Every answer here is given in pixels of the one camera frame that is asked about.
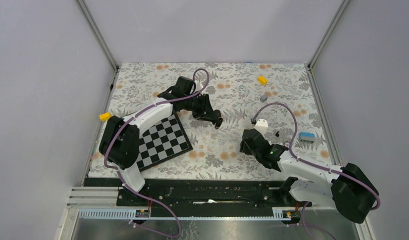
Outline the black earbud charging case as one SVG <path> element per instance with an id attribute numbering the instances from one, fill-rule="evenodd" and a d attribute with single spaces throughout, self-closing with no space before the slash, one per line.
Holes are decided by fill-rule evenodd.
<path id="1" fill-rule="evenodd" d="M 214 128 L 218 130 L 221 127 L 222 123 L 223 123 L 223 118 L 220 116 L 218 120 L 215 122 Z"/>

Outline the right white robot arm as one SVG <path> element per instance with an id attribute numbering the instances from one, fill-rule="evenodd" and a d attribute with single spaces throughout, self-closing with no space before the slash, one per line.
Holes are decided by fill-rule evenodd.
<path id="1" fill-rule="evenodd" d="M 305 160 L 284 145 L 270 144 L 256 129 L 244 130 L 240 152 L 254 156 L 267 169 L 290 174 L 279 192 L 286 206 L 310 202 L 334 208 L 347 220 L 361 224 L 381 205 L 378 190 L 355 164 Z"/>

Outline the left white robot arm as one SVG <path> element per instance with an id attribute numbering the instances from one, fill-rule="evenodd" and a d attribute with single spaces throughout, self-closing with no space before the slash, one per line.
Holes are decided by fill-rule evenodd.
<path id="1" fill-rule="evenodd" d="M 216 129 L 222 125 L 221 112 L 212 108 L 208 94 L 192 92 L 195 85 L 192 79 L 180 76 L 151 106 L 125 117 L 112 116 L 106 121 L 99 152 L 104 155 L 106 165 L 116 169 L 123 184 L 130 188 L 128 199 L 133 204 L 143 205 L 148 198 L 143 189 L 145 179 L 136 163 L 141 155 L 140 139 L 144 132 L 181 110 L 190 111 L 194 119 L 210 122 Z"/>

